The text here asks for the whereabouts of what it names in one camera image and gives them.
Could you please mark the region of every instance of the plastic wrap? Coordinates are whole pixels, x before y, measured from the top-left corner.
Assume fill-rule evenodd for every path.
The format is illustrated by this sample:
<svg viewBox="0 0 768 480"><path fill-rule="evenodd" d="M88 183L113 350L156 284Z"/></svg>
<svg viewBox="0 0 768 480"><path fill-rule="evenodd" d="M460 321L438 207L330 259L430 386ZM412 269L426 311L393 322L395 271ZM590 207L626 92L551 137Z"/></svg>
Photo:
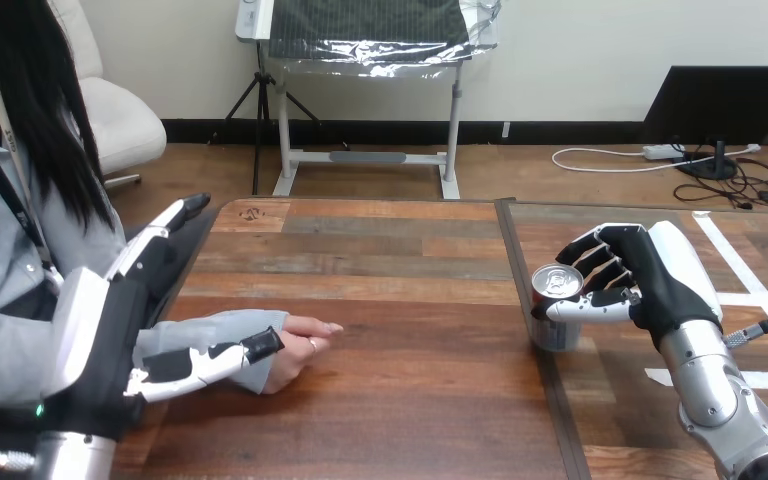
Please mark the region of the plastic wrap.
<svg viewBox="0 0 768 480"><path fill-rule="evenodd" d="M268 54L292 73L435 77L498 44L501 0L275 0Z"/></svg>

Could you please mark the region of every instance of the gray shirt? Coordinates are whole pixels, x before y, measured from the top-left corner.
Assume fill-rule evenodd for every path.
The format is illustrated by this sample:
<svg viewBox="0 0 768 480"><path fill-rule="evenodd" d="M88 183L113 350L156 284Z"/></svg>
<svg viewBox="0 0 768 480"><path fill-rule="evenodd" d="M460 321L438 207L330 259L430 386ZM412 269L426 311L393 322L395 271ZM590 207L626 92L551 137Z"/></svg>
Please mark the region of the gray shirt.
<svg viewBox="0 0 768 480"><path fill-rule="evenodd" d="M114 216L114 230L95 218L85 231L78 219L66 211L56 187L52 186L48 198L42 199L40 189L35 185L33 168L21 147L20 158L30 183L32 208L39 217L49 249L57 258L58 269L67 275L83 266L104 275L125 246L122 225L113 208L110 210ZM0 165L24 201L15 165L9 152L2 148ZM0 196L0 309L43 281L36 247ZM139 364L140 358L163 351L239 341L269 326L280 330L285 316L285 312L244 310L186 322L161 322L151 330L140 332L134 352L135 362ZM0 314L0 406L39 402L47 367L43 353L52 348L52 343L50 322ZM271 359L242 370L232 379L260 393L270 367Z"/></svg>

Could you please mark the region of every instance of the soda can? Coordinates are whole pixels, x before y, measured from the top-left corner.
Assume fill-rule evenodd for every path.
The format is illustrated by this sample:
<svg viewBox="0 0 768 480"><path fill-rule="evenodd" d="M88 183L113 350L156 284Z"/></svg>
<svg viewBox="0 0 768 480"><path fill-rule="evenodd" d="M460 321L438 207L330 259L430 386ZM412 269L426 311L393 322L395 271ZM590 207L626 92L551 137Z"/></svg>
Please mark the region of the soda can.
<svg viewBox="0 0 768 480"><path fill-rule="evenodd" d="M566 300L584 287L584 277L574 267L550 264L538 268L531 277L532 307L546 300ZM544 318L529 318L529 334L535 345L550 352L575 350L581 336L580 323L555 322Z"/></svg>

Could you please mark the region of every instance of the monitor stand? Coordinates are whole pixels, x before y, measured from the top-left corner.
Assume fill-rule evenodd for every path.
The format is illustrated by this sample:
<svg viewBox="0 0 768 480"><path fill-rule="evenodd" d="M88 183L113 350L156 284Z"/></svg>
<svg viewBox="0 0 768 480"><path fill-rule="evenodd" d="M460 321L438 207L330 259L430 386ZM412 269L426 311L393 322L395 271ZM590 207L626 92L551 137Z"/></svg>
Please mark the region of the monitor stand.
<svg viewBox="0 0 768 480"><path fill-rule="evenodd" d="M710 157L710 153L685 153L683 159L674 158L673 163L684 163ZM715 145L714 158L706 162L679 165L679 170L706 180L728 180L737 175L737 162L726 157L726 142L718 140Z"/></svg>

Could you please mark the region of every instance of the lanyard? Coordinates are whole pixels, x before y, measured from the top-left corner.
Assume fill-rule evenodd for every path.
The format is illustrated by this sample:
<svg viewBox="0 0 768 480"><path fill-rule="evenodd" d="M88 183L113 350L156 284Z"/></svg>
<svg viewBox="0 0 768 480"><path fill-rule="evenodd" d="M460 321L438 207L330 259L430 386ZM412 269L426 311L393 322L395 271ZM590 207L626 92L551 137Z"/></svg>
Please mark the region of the lanyard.
<svg viewBox="0 0 768 480"><path fill-rule="evenodd" d="M40 260L42 260L43 268L45 269L45 276L51 283L52 289L55 294L59 293L60 286L63 284L63 277L57 272L54 266L54 262L51 256L51 251L48 249L48 245L45 242L45 237L40 230L39 219L36 212L34 212L33 204L31 203L31 190L28 187L28 179L25 176L25 169L22 167L22 159L19 157L19 150L16 145L16 138L13 135L13 127L10 124L10 118L7 116L7 108L4 106L4 99L1 96L0 89L0 127L4 138L7 139L8 149L10 151L10 157L13 160L13 164L16 167L16 172L19 175L19 183L22 184L22 190L25 194L25 202L27 208L22 204L22 200L19 198L19 194L13 188L7 175L0 166L0 195L7 203L10 211L16 217L16 220L25 230L25 233L36 246L39 252Z"/></svg>

